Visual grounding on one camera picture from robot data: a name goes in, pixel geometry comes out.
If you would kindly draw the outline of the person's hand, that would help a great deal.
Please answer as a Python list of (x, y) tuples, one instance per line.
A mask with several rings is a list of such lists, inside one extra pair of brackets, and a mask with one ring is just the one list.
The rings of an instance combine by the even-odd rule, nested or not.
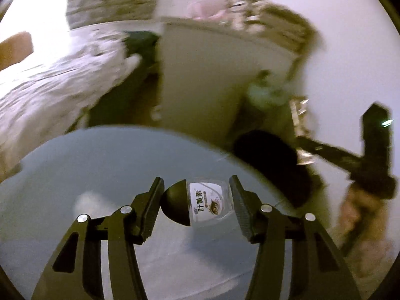
[(379, 243), (386, 238), (386, 201), (366, 192), (357, 182), (349, 185), (340, 206), (337, 223), (338, 248), (347, 257), (357, 246)]

